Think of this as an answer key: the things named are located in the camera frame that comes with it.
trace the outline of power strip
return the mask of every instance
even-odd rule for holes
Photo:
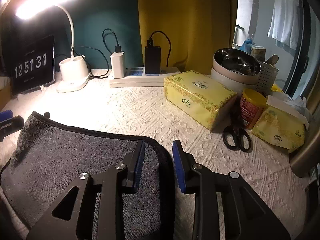
[[[109,87],[163,87],[164,78],[180,73],[176,67],[161,70],[160,75],[146,75],[144,67],[127,68],[124,78],[113,78],[113,73],[108,77]]]

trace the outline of perforated basket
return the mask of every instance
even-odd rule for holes
[[[270,94],[273,83],[276,80],[279,69],[275,68],[271,64],[259,62],[261,65],[261,73],[256,84],[256,91],[260,92],[264,96]]]

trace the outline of white textured tablecloth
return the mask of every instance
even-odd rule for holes
[[[90,80],[79,91],[58,94],[61,80],[40,90],[19,95],[4,110],[25,120],[33,111],[50,112],[50,119],[70,126],[110,133],[149,136],[172,153],[172,142],[179,139],[185,152],[215,172],[237,171],[267,203],[280,221],[295,237],[303,228],[305,188],[308,179],[296,177],[288,156],[254,135],[251,153],[231,151],[220,133],[211,133],[190,116],[164,98],[163,87],[112,88],[107,79]],[[0,165],[15,150],[19,132],[0,143]],[[194,196],[177,189],[175,239],[191,239]],[[220,229],[224,231],[223,221]]]

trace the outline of digital clock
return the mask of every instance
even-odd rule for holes
[[[54,36],[48,36],[31,45],[17,57],[11,68],[11,90],[21,92],[54,82]]]

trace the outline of scissors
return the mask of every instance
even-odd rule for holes
[[[233,151],[236,151],[238,149],[240,149],[243,152],[249,151],[252,144],[249,134],[240,126],[240,123],[236,118],[237,116],[236,114],[231,113],[230,116],[231,116],[231,125],[227,126],[222,133],[222,139],[224,144],[227,146],[228,149]],[[233,142],[235,143],[234,146],[228,143],[227,141],[228,134],[232,135]],[[248,148],[244,147],[243,137],[246,137],[249,142]]]

